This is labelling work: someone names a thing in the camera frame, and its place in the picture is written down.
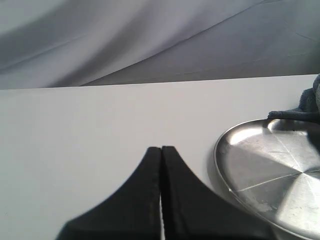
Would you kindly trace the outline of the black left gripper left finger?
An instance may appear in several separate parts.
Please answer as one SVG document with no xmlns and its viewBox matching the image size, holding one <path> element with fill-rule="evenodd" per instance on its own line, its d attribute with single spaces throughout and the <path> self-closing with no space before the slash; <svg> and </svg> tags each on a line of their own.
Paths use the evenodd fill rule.
<svg viewBox="0 0 320 240">
<path fill-rule="evenodd" d="M 105 201 L 68 221 L 57 239 L 161 239 L 161 160 L 161 149 L 149 147 L 126 182 Z"/>
</svg>

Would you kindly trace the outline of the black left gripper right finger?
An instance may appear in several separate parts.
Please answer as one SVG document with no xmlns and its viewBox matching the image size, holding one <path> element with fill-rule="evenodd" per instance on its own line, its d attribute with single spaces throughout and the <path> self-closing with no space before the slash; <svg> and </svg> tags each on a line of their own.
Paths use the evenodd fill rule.
<svg viewBox="0 0 320 240">
<path fill-rule="evenodd" d="M 167 240 L 271 240 L 263 220 L 209 189 L 173 146 L 163 146 L 160 196 Z"/>
</svg>

